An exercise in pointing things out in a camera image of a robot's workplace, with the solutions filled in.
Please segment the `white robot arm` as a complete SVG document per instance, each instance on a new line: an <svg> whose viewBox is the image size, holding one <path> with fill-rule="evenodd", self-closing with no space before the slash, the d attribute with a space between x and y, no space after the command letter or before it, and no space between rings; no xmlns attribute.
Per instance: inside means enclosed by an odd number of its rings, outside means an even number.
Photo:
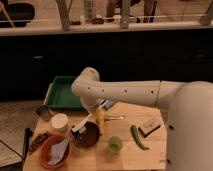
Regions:
<svg viewBox="0 0 213 171"><path fill-rule="evenodd" d="M213 83L206 81L102 82L87 67L71 85L92 112L101 99L167 112L166 171L213 171Z"/></svg>

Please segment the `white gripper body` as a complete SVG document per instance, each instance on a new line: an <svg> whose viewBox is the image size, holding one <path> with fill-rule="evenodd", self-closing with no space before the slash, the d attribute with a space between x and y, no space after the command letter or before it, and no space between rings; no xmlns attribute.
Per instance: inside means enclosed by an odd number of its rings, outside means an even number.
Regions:
<svg viewBox="0 0 213 171"><path fill-rule="evenodd" d="M80 102L86 111L88 111L89 113L95 113L100 107L102 100L92 98L80 98Z"/></svg>

